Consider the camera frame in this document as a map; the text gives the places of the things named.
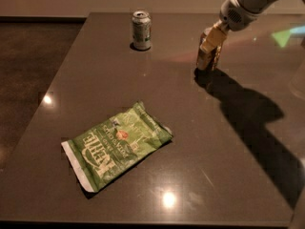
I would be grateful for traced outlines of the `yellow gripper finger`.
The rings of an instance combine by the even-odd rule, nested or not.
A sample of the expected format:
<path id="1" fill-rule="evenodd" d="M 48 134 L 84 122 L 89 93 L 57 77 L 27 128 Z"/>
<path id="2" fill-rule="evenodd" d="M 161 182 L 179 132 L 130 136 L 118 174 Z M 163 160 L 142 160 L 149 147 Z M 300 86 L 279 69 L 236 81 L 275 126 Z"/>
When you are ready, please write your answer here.
<path id="1" fill-rule="evenodd" d="M 205 56 L 218 46 L 223 46 L 227 39 L 228 31 L 223 28 L 223 24 L 214 24 L 205 29 L 199 40 L 199 48 L 196 59 L 196 67 L 200 71 L 204 70 Z"/>

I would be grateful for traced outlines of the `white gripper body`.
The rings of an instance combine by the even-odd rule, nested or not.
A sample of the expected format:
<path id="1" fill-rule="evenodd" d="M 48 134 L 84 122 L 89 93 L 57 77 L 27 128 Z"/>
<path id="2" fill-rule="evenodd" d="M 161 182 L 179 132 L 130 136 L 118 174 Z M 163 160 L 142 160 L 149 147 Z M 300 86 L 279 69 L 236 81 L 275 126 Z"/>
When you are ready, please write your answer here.
<path id="1" fill-rule="evenodd" d="M 227 31 L 242 31 L 257 17 L 257 14 L 243 8 L 238 0 L 225 0 L 219 13 L 219 19 Z"/>

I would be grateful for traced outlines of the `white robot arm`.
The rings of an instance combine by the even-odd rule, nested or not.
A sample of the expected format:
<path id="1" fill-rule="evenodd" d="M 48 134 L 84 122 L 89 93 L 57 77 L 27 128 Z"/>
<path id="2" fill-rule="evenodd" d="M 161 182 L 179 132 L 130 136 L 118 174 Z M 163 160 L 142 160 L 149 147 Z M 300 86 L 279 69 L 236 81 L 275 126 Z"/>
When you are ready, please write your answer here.
<path id="1" fill-rule="evenodd" d="M 276 1 L 225 0 L 220 8 L 219 19 L 200 36 L 196 67 L 200 71 L 212 71 L 217 66 L 228 33 L 244 30 Z"/>

